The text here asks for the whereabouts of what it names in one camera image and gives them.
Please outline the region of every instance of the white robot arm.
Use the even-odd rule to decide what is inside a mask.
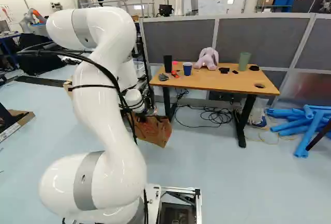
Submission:
[[[39,20],[39,23],[46,23],[46,19],[36,9],[30,8],[28,12],[24,14],[23,19],[19,22],[19,25],[21,26],[24,33],[33,33],[33,31],[31,30],[31,23],[36,24],[36,21],[33,16],[35,16]]]
[[[47,31],[62,47],[95,48],[89,58],[115,77],[136,40],[131,16],[115,7],[58,11],[49,17]],[[54,213],[83,223],[139,221],[144,217],[146,164],[123,123],[117,91],[108,77],[86,62],[77,67],[72,84],[74,112],[105,151],[54,162],[40,181],[41,200]],[[131,94],[139,98],[137,92]]]

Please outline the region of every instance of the green cup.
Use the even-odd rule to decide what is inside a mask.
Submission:
[[[251,54],[249,52],[241,52],[239,58],[239,71],[245,71]]]

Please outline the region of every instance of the blue cup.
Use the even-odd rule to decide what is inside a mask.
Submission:
[[[184,75],[186,75],[186,76],[190,76],[191,75],[192,66],[193,66],[193,64],[191,62],[185,62],[185,63],[183,63]]]

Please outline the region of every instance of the window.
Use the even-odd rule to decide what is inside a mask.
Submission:
[[[133,7],[135,10],[141,10],[141,5],[134,5]]]

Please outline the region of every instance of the black cup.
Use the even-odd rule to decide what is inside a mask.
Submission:
[[[171,73],[172,71],[172,56],[171,55],[165,55],[163,56],[163,63],[166,73]]]

